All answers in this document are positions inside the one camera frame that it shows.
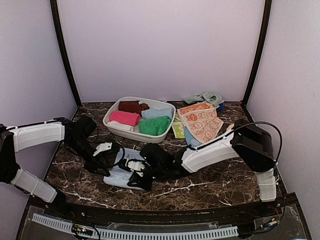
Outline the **green microfiber towel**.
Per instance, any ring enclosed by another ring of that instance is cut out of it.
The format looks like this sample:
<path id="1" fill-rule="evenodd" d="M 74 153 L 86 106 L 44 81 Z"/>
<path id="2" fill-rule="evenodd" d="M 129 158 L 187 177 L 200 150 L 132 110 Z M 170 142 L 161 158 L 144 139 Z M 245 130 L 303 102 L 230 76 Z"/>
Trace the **green microfiber towel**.
<path id="1" fill-rule="evenodd" d="M 141 120 L 138 123 L 138 128 L 141 134 L 159 136 L 166 132 L 170 124 L 171 119 L 168 116 L 160 116 L 156 118 Z"/>

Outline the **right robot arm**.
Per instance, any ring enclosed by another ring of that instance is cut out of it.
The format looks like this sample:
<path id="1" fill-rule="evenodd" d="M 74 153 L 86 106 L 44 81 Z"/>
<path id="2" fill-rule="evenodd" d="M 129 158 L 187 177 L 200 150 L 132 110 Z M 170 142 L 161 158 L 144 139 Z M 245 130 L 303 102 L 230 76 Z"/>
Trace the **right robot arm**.
<path id="1" fill-rule="evenodd" d="M 139 155 L 141 160 L 126 160 L 124 166 L 132 171 L 128 186 L 151 190 L 155 179 L 179 179 L 210 165 L 241 158 L 255 173 L 259 186 L 260 202 L 255 213 L 266 217 L 275 208 L 277 198 L 276 164 L 271 134 L 258 127 L 258 122 L 237 120 L 221 136 L 196 147 L 187 146 L 170 154 L 157 143 L 145 145 Z"/>

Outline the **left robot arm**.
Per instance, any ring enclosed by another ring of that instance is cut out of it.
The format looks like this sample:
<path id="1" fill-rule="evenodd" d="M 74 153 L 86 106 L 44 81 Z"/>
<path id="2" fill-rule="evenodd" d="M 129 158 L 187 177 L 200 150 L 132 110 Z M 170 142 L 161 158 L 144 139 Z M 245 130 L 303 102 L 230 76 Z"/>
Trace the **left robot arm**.
<path id="1" fill-rule="evenodd" d="M 96 123 L 88 116 L 81 116 L 77 121 L 64 117 L 54 118 L 22 126 L 0 126 L 0 181 L 36 196 L 51 204 L 51 210 L 60 218 L 67 218 L 71 213 L 65 203 L 66 196 L 22 168 L 16 161 L 16 153 L 34 146 L 51 142 L 64 142 L 84 159 L 84 168 L 93 174 L 110 176 L 105 151 L 111 144 L 103 143 L 93 148 L 88 137 L 97 128 Z"/>

